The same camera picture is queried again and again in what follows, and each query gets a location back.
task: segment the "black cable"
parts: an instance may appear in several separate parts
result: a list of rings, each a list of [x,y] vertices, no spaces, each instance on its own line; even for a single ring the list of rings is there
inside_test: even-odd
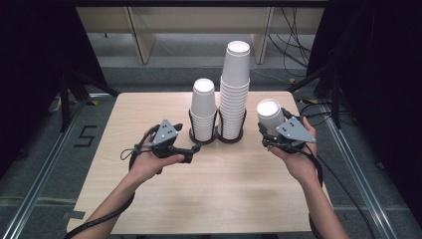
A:
[[[288,46],[289,45],[286,45],[286,48],[285,48],[285,50],[283,51],[283,52],[287,52],[287,50],[288,50]],[[304,66],[304,68],[307,68],[308,66],[307,65],[305,65],[305,64],[303,64],[302,62],[300,63],[300,65],[301,66]],[[288,68],[286,67],[286,54],[283,54],[283,66],[284,66],[284,68],[286,69],[286,71],[289,73],[289,74],[291,74],[292,76],[295,76],[295,77],[305,77],[305,76],[298,76],[298,75],[296,75],[296,74],[293,74],[293,73],[291,73],[289,70],[288,70]]]
[[[135,146],[134,146],[134,149],[133,149],[133,151],[132,151],[132,153],[131,153],[131,158],[130,158],[130,162],[129,162],[129,170],[131,169],[131,167],[133,166],[133,163],[134,163],[134,161],[136,160],[136,158],[137,158],[137,156],[138,155],[140,155],[141,153],[143,153],[143,152],[146,152],[146,151],[149,151],[149,150],[145,150],[145,151],[140,151],[140,149],[142,148],[142,145],[143,145],[143,143],[145,142],[145,140],[146,140],[146,138],[148,137],[148,136],[150,136],[151,134],[153,134],[155,131],[157,131],[158,130],[158,128],[159,128],[159,124],[158,125],[156,125],[155,127],[152,127],[144,136],[143,136],[143,138],[140,140],[140,142],[139,142],[139,144],[136,144]],[[93,221],[89,221],[89,222],[86,222],[86,223],[84,223],[84,224],[82,224],[81,226],[79,226],[79,227],[77,227],[77,228],[75,228],[74,230],[72,230],[72,231],[70,231],[66,236],[65,236],[65,239],[70,239],[70,238],[72,238],[72,237],[74,237],[74,236],[76,236],[77,234],[79,234],[79,233],[81,233],[81,232],[83,232],[84,230],[87,230],[88,228],[91,228],[91,227],[94,227],[94,226],[96,226],[96,225],[99,225],[99,224],[101,224],[101,223],[104,223],[104,222],[106,222],[106,221],[109,221],[109,220],[111,220],[111,219],[113,219],[113,218],[115,218],[115,217],[117,217],[119,214],[121,214],[124,210],[126,210],[129,206],[130,206],[130,204],[132,203],[132,201],[133,201],[133,198],[134,198],[134,192],[133,192],[133,194],[130,196],[130,198],[124,203],[124,205],[121,207],[121,208],[119,208],[119,209],[117,209],[116,211],[114,211],[114,212],[112,212],[112,213],[110,213],[110,214],[108,214],[108,215],[106,215],[106,216],[103,216],[103,217],[100,217],[100,218],[98,218],[98,219],[96,219],[96,220],[93,220]]]
[[[342,115],[349,115],[350,114],[350,112],[338,112],[338,113],[339,114],[342,114]],[[312,118],[312,117],[318,117],[318,116],[331,116],[331,112],[315,113],[315,114],[304,116],[304,117],[306,117],[306,118]]]
[[[327,121],[330,117],[325,118],[323,121],[311,124],[313,127],[321,125],[323,122]]]
[[[308,104],[307,106],[305,106],[304,108],[301,109],[299,115],[301,116],[303,114],[303,112],[309,108],[309,107],[313,107],[313,106],[321,106],[321,105],[330,105],[331,102],[326,102],[326,103],[312,103],[312,104]]]
[[[317,159],[319,159],[319,161],[326,167],[326,169],[332,174],[332,176],[335,178],[335,180],[338,182],[338,184],[340,185],[340,187],[344,190],[344,192],[347,194],[348,198],[350,198],[350,201],[353,203],[353,205],[356,207],[357,211],[360,213],[360,215],[362,216],[363,220],[365,221],[365,224],[369,230],[369,233],[371,235],[371,238],[375,238],[375,235],[373,233],[372,227],[369,223],[369,220],[367,219],[366,215],[363,213],[362,209],[360,208],[360,206],[357,204],[357,202],[354,200],[353,196],[351,195],[351,193],[347,190],[347,188],[344,186],[344,184],[341,182],[341,180],[338,178],[338,176],[334,173],[334,171],[332,170],[331,167],[329,167],[326,162],[319,156],[316,156]]]
[[[285,19],[286,19],[286,21],[289,25],[289,29],[291,30],[291,37],[293,37],[293,39],[296,41],[298,46],[300,46],[300,52],[301,52],[303,59],[304,60],[307,59],[309,61],[310,59],[309,59],[308,55],[305,53],[305,51],[303,51],[303,49],[302,49],[303,46],[302,46],[301,42],[299,41],[298,27],[296,26],[296,16],[297,16],[298,8],[296,8],[296,7],[293,8],[293,25],[291,25],[291,22],[289,21],[284,9],[281,8],[281,10],[282,10],[283,16],[285,17]]]
[[[279,36],[279,34],[277,34],[276,36],[279,38],[279,40],[280,40],[281,42],[283,42],[283,43],[285,43],[285,44],[289,44],[289,46],[290,46],[290,47],[300,48],[300,49],[303,49],[304,51],[307,51],[307,52],[310,52],[310,51],[311,51],[310,49],[308,49],[308,48],[306,48],[306,47],[304,47],[304,46],[302,46],[302,45],[297,46],[297,45],[294,45],[294,44],[292,44],[292,43],[288,43],[288,42],[286,42],[285,40],[283,40],[283,39]]]
[[[307,153],[307,152],[305,152],[301,149],[295,148],[288,143],[278,143],[278,142],[272,142],[272,144],[268,145],[267,149],[270,150],[273,146],[278,147],[281,150],[283,150],[283,148],[287,146],[289,149],[294,150],[296,153],[301,153],[301,154],[305,155],[314,164],[314,166],[316,168],[316,175],[317,175],[317,179],[319,181],[319,185],[321,187],[323,186],[322,167],[321,167],[320,163],[317,161],[317,159],[315,158],[311,149],[306,144],[305,144],[305,146],[308,148],[310,153]],[[321,239],[322,237],[320,236],[319,232],[317,231],[317,228],[314,224],[314,221],[311,218],[311,214],[309,216],[309,221],[310,221],[311,231],[313,232],[314,236],[316,237],[316,239]]]
[[[290,59],[292,59],[292,61],[298,63],[299,65],[301,65],[302,67],[306,68],[307,65],[305,65],[303,62],[299,61],[298,59],[296,59],[294,56],[290,55],[289,53],[287,53],[285,50],[283,50],[282,48],[280,48],[276,42],[274,42],[273,38],[271,37],[271,35],[268,35],[268,37],[270,38],[271,42],[273,43],[273,45],[277,48],[277,50],[279,50],[283,55],[288,56]]]
[[[130,151],[130,153],[128,153],[125,157],[123,157],[123,154],[125,153],[125,152],[127,152],[127,151]],[[149,152],[149,151],[152,151],[152,150],[144,150],[144,151],[141,151],[140,153],[143,153],[143,152]],[[128,149],[125,149],[125,150],[123,150],[121,153],[120,153],[120,159],[121,160],[126,160],[129,156],[131,156],[131,154],[133,153],[133,148],[128,148]]]

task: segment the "stack of paper cups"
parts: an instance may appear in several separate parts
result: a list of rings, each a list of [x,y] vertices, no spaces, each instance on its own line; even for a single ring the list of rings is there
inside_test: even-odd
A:
[[[258,103],[257,112],[258,121],[267,128],[267,133],[279,135],[276,128],[285,122],[280,104],[274,99],[264,99]]]
[[[208,79],[197,80],[190,107],[191,130],[196,140],[207,141],[213,137],[216,111],[214,83]]]
[[[236,139],[242,130],[249,91],[249,44],[234,41],[227,46],[220,79],[220,122],[218,133]]]

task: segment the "metal rail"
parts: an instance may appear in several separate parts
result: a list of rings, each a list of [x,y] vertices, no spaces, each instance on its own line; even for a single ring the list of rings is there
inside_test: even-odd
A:
[[[330,109],[328,106],[322,106],[321,111],[328,113]],[[398,238],[387,214],[376,198],[366,176],[354,157],[341,129],[338,129],[331,119],[328,119],[326,122],[382,238]]]
[[[68,127],[64,131],[60,132],[52,150],[50,151],[46,161],[43,164],[43,167],[40,169],[40,172],[34,180],[34,183],[23,199],[18,211],[16,212],[5,234],[3,235],[3,239],[19,238],[19,235],[21,234],[29,216],[31,215],[32,210],[34,209],[35,204],[37,203],[38,197],[44,189],[47,180],[49,179],[51,172],[53,171],[54,166],[58,161],[59,155],[65,146],[68,136],[70,135],[73,126],[86,103],[86,101],[77,102]]]

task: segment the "wire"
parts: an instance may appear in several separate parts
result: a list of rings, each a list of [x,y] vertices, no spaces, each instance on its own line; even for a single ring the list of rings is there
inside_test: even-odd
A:
[[[132,150],[132,153],[131,153],[131,158],[130,158],[130,162],[129,162],[129,170],[131,169],[131,167],[133,166],[133,163],[134,163],[134,161],[136,160],[136,157],[138,156],[138,155],[140,155],[141,153],[143,153],[144,151],[140,151],[140,149],[142,148],[142,145],[143,145],[143,143],[145,142],[145,140],[146,140],[146,138],[149,136],[149,135],[151,135],[151,134],[153,134],[155,131],[157,131],[158,130],[158,128],[159,128],[159,124],[158,125],[156,125],[156,126],[154,126],[154,127],[152,127],[144,136],[143,136],[143,138],[140,140],[140,142],[139,142],[139,144],[137,144],[135,147],[134,147],[134,149]],[[84,230],[87,230],[88,228],[91,228],[91,227],[94,227],[94,226],[96,226],[96,225],[99,225],[99,224],[101,224],[101,223],[104,223],[104,222],[106,222],[106,221],[109,221],[109,220],[111,220],[111,219],[113,219],[113,218],[115,218],[115,217],[117,217],[119,214],[121,214],[124,210],[126,210],[129,206],[130,206],[130,204],[132,203],[132,201],[133,201],[133,198],[134,198],[134,192],[133,192],[133,194],[130,196],[130,198],[124,203],[124,205],[121,207],[121,208],[119,208],[119,209],[117,209],[116,211],[114,211],[114,212],[112,212],[112,213],[110,213],[110,214],[108,214],[108,215],[106,215],[106,216],[103,216],[103,217],[100,217],[100,218],[98,218],[98,219],[95,219],[95,220],[93,220],[93,221],[89,221],[89,222],[86,222],[86,223],[84,223],[84,224],[82,224],[81,226],[79,226],[79,227],[77,227],[77,228],[75,228],[74,230],[72,230],[72,231],[70,231],[66,236],[65,236],[65,239],[70,239],[70,238],[72,238],[72,237],[74,237],[74,236],[76,236],[77,234],[79,234],[79,233],[81,233],[81,232],[83,232]]]
[[[286,22],[288,23],[289,28],[291,30],[291,37],[293,37],[293,39],[296,41],[298,46],[300,46],[300,52],[301,52],[301,55],[304,58],[304,60],[307,59],[309,61],[310,59],[309,59],[308,55],[305,53],[305,51],[303,50],[303,46],[302,46],[301,42],[299,41],[298,27],[296,26],[296,16],[297,16],[298,8],[296,8],[296,7],[293,8],[293,25],[291,25],[291,22],[289,21],[284,9],[281,8],[281,10],[282,10],[283,16],[285,17]]]
[[[127,151],[130,151],[130,153],[128,153],[125,157],[123,157],[123,154],[124,154],[125,152],[127,152]],[[123,151],[121,152],[121,154],[120,154],[120,159],[121,159],[121,160],[126,160],[129,156],[131,156],[131,155],[132,155],[133,151],[134,151],[134,148],[127,148],[127,149],[123,150]],[[152,151],[152,150],[144,150],[144,151],[141,151],[140,153],[143,153],[143,152],[149,152],[149,151]]]
[[[286,84],[286,85],[294,85],[295,83],[291,83],[291,82],[287,82],[287,81],[284,81],[283,79],[280,79],[280,78],[277,78],[277,77],[274,77],[274,76],[270,76],[270,75],[266,75],[266,74],[264,74],[264,73],[260,73],[260,72],[258,72],[258,71],[256,71],[256,70],[254,70],[254,69],[250,69],[252,72],[255,72],[256,74],[258,74],[258,75],[261,75],[261,76],[264,76],[264,77],[268,77],[268,78],[273,78],[273,79],[276,79],[276,80],[278,80],[279,82],[282,82],[282,83],[284,83],[284,84]]]
[[[271,150],[271,148],[273,148],[273,147],[278,147],[278,148],[280,148],[281,150],[284,150],[284,151],[286,151],[286,150],[289,151],[289,149],[291,149],[291,150],[293,150],[297,153],[301,153],[304,156],[306,156],[314,164],[314,166],[316,168],[316,174],[317,174],[317,178],[318,178],[318,181],[319,181],[319,185],[321,187],[323,186],[322,167],[321,167],[320,163],[317,161],[316,157],[314,156],[314,153],[311,151],[311,149],[306,144],[305,144],[305,146],[308,148],[310,153],[307,153],[307,152],[305,152],[301,149],[298,149],[298,148],[292,146],[290,143],[279,143],[279,142],[273,142],[273,141],[271,141],[269,143],[270,144],[267,145],[268,150]],[[316,239],[321,239],[322,237],[320,236],[319,232],[317,231],[317,228],[314,224],[314,221],[311,217],[311,214],[309,214],[309,221],[310,221],[310,227],[311,227],[311,230],[312,230],[314,236],[316,237]]]
[[[349,115],[350,112],[339,112],[342,115]],[[312,117],[317,117],[317,116],[329,116],[331,117],[331,112],[326,112],[326,113],[316,113],[316,114],[312,114],[312,115],[308,115],[308,116],[304,116],[306,118],[312,118]]]
[[[268,35],[268,37],[270,38],[271,42],[273,43],[273,45],[277,48],[277,50],[279,50],[284,56],[288,56],[290,59],[292,59],[294,62],[298,63],[299,65],[301,65],[302,67],[306,68],[307,65],[304,64],[303,62],[299,61],[298,59],[296,59],[294,56],[290,55],[289,53],[286,52],[286,49],[283,50],[281,47],[279,47],[276,42],[274,42],[273,38],[271,37],[271,35]]]
[[[342,181],[338,178],[338,176],[334,173],[334,171],[332,170],[332,168],[330,166],[328,166],[326,164],[326,162],[320,157],[320,155],[316,156],[317,159],[319,159],[319,161],[326,167],[326,169],[332,174],[332,176],[335,178],[335,180],[338,182],[338,184],[340,185],[340,187],[344,190],[344,192],[347,194],[348,198],[350,199],[350,201],[353,203],[353,205],[356,207],[357,211],[359,211],[360,215],[362,216],[363,220],[365,221],[365,224],[369,230],[370,236],[371,238],[375,238],[375,235],[373,233],[372,227],[369,223],[368,218],[366,217],[366,215],[363,213],[362,209],[360,208],[360,206],[357,204],[357,202],[354,200],[353,196],[351,195],[351,193],[347,190],[347,188],[344,186],[344,184],[342,183]]]
[[[313,107],[313,106],[321,106],[321,105],[330,105],[331,102],[325,102],[325,103],[312,103],[312,104],[308,104],[307,106],[305,106],[303,109],[301,109],[299,115],[302,115],[303,112],[309,108],[309,107]]]
[[[280,35],[279,35],[279,34],[277,34],[277,37],[279,38],[279,40],[280,40],[280,41],[284,42],[285,44],[288,44],[290,47],[300,48],[300,49],[304,49],[304,51],[311,52],[311,50],[310,50],[310,49],[308,49],[308,48],[306,48],[306,47],[304,47],[304,46],[297,46],[297,45],[293,45],[292,43],[288,43],[288,42],[286,42],[285,40],[283,40],[283,39],[280,37]]]
[[[325,122],[325,121],[327,121],[329,119],[329,117],[327,117],[327,118],[325,118],[323,121],[321,121],[321,122],[317,122],[317,123],[313,123],[313,124],[311,124],[312,126],[318,126],[318,125],[321,125],[323,122]]]

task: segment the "black wire cup holder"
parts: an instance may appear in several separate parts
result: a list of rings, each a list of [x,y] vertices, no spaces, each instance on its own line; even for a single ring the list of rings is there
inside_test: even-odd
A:
[[[208,143],[213,142],[215,140],[215,138],[216,138],[216,131],[215,131],[215,119],[216,118],[217,118],[217,111],[214,114],[213,123],[211,125],[212,126],[212,129],[211,129],[211,138],[208,139],[208,140],[206,140],[206,141],[201,141],[201,140],[196,139],[196,137],[195,137],[195,128],[193,126],[192,112],[189,109],[189,119],[190,119],[190,125],[191,125],[191,128],[189,130],[189,138],[190,138],[190,140],[192,140],[195,143],[202,142],[202,144],[208,144]]]
[[[218,115],[220,116],[221,134],[218,132],[218,126],[215,126],[215,134],[216,134],[217,138],[224,143],[236,143],[236,142],[240,141],[240,139],[242,139],[242,137],[243,137],[243,125],[245,123],[246,112],[247,112],[247,110],[245,109],[238,137],[233,138],[233,139],[227,139],[227,138],[224,137],[224,130],[223,130],[224,129],[224,119],[223,119],[223,116],[220,113],[220,109],[218,109]]]

